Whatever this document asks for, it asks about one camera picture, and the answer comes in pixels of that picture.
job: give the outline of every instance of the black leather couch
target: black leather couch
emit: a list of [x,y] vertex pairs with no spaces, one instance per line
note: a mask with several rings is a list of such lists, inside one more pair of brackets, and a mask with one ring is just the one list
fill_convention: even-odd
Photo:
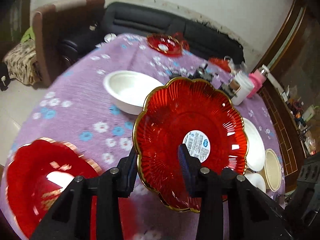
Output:
[[96,44],[103,42],[108,33],[147,36],[151,33],[172,35],[176,32],[183,34],[189,43],[190,52],[198,57],[208,59],[230,56],[235,64],[244,61],[242,45],[216,29],[172,13],[122,2],[111,3],[105,9],[94,31],[86,26],[64,33],[59,39],[57,50],[73,64],[95,49]]

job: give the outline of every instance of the red scalloped plate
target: red scalloped plate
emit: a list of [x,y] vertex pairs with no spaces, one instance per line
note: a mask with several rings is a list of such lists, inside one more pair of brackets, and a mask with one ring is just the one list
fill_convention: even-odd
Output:
[[149,46],[162,54],[169,56],[181,56],[182,45],[180,42],[165,34],[153,34],[147,37]]
[[239,112],[205,80],[178,77],[154,89],[133,128],[138,171],[144,185],[177,211],[199,212],[201,199],[190,198],[178,161],[185,143],[203,167],[221,173],[246,170],[247,137]]
[[[9,206],[26,237],[33,231],[73,177],[94,178],[101,168],[78,156],[71,143],[40,138],[20,147],[9,164],[6,190]],[[96,198],[92,200],[90,239],[96,238]]]

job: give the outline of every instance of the white floor tile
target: white floor tile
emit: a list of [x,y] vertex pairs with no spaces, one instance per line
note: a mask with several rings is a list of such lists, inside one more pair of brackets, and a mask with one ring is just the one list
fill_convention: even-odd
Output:
[[4,165],[21,125],[46,94],[46,89],[34,89],[17,80],[6,91],[0,91],[0,164]]

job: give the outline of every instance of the table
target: table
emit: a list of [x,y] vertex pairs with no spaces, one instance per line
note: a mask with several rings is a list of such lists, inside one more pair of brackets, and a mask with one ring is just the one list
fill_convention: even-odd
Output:
[[[136,116],[120,111],[110,101],[102,82],[106,74],[116,70],[132,70],[147,74],[165,84],[171,72],[188,76],[199,65],[208,63],[188,51],[178,58],[167,57],[153,49],[145,37],[122,34],[117,39],[82,58],[52,86],[33,110],[10,150],[6,168],[15,150],[40,137],[75,144],[87,158],[93,159],[103,171],[116,166],[132,148],[132,128]],[[218,73],[212,84],[218,88],[231,77],[209,63],[208,71]],[[258,129],[265,148],[273,149],[282,165],[276,132],[267,108],[258,95],[236,106],[241,115]],[[0,208],[22,240],[27,239],[14,221],[5,199],[6,179],[1,183]],[[267,194],[275,199],[284,193],[284,174],[278,192]],[[120,199],[120,213],[125,239],[132,240],[193,240],[196,237],[199,214],[179,213],[166,208],[157,195],[149,192],[137,177],[130,198]],[[225,217],[228,215],[224,203]],[[228,223],[224,223],[224,238],[228,239]]]

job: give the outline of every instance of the green cloth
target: green cloth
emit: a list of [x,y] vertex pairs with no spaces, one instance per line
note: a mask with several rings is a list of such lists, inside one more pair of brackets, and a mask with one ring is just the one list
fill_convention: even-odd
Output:
[[35,34],[33,32],[32,27],[30,27],[29,29],[26,30],[26,32],[24,33],[24,35],[21,38],[21,43],[26,42],[27,40],[32,39],[32,40],[36,40]]

